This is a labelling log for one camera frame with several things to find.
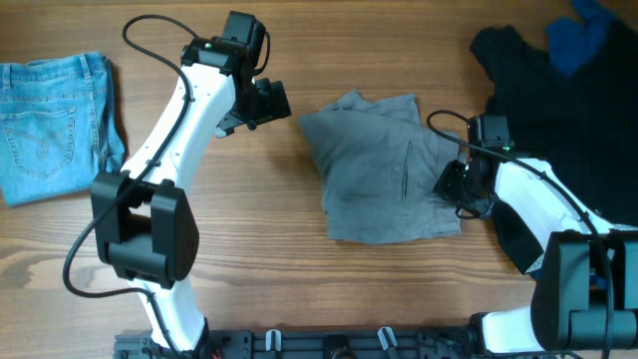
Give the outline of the grey shorts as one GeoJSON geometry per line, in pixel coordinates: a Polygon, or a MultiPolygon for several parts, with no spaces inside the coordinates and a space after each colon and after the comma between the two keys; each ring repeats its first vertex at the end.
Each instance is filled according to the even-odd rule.
{"type": "Polygon", "coordinates": [[[423,126],[415,95],[370,103],[351,91],[298,124],[330,239],[378,245],[460,233],[454,206],[434,193],[459,147],[423,126]]]}

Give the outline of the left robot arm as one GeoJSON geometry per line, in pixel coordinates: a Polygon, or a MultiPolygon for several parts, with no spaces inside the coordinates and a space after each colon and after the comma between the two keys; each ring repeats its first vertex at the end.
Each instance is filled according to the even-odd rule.
{"type": "Polygon", "coordinates": [[[92,183],[98,256],[142,299],[152,331],[141,350],[149,357],[214,355],[188,278],[199,232],[187,193],[211,138],[290,116],[282,83],[261,75],[269,54],[269,33],[246,13],[230,12],[218,37],[193,37],[143,147],[118,174],[92,183]]]}

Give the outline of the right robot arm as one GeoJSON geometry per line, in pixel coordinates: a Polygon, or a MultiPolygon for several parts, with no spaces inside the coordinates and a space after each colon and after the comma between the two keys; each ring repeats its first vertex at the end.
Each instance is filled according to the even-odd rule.
{"type": "Polygon", "coordinates": [[[637,233],[591,212],[560,182],[551,165],[514,152],[507,120],[464,120],[471,160],[450,162],[434,191],[485,218],[497,203],[511,207],[543,249],[529,305],[476,314],[473,350],[511,358],[565,355],[637,346],[637,233]]]}

